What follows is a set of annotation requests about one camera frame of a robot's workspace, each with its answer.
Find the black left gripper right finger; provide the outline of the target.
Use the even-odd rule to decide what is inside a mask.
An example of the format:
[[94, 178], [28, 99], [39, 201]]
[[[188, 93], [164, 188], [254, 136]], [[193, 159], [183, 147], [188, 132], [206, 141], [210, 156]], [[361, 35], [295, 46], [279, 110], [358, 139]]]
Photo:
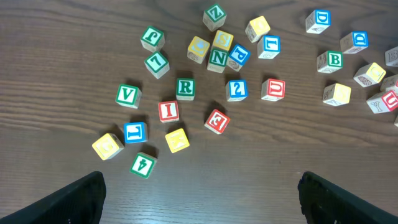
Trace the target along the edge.
[[396, 216], [310, 171], [303, 173], [298, 192], [307, 223], [397, 223]]

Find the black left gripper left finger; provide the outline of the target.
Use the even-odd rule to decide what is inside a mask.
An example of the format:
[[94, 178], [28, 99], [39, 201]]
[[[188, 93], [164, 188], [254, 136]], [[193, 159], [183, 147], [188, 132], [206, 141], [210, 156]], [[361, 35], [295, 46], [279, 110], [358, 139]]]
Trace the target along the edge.
[[93, 223], [100, 222], [106, 185], [94, 171], [43, 199], [1, 218], [1, 223]]

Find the red I wooden block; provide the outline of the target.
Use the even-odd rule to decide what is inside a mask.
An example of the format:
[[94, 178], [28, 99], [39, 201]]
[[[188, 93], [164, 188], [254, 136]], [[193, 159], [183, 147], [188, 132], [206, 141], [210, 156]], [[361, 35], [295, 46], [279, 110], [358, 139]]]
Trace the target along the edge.
[[162, 123], [178, 121], [180, 119], [177, 100], [160, 102], [159, 119]]

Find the red A wooden block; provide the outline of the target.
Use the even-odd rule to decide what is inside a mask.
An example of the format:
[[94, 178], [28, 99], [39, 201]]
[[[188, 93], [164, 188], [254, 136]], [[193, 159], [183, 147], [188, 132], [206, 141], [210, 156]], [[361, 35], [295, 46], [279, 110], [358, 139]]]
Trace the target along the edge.
[[393, 75], [383, 79], [380, 91], [390, 91], [392, 90], [396, 95], [398, 95], [398, 75]]

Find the blue 2 wooden block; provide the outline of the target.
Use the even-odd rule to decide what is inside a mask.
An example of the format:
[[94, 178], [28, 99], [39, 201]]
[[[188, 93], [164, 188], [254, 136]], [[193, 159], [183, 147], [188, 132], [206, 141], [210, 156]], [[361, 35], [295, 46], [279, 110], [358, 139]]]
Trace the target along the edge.
[[226, 84], [226, 100], [242, 101], [248, 97], [246, 80], [230, 80]]

